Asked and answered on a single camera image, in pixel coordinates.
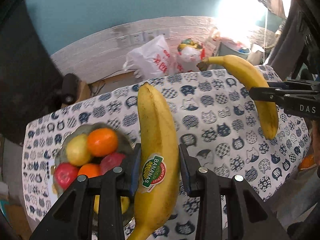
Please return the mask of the person's right hand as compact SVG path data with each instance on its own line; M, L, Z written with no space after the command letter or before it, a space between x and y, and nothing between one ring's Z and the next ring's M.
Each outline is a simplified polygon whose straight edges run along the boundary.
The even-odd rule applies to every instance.
M320 165L320 132L319 132L319 121L312 121L312 148L314 161L317 166Z

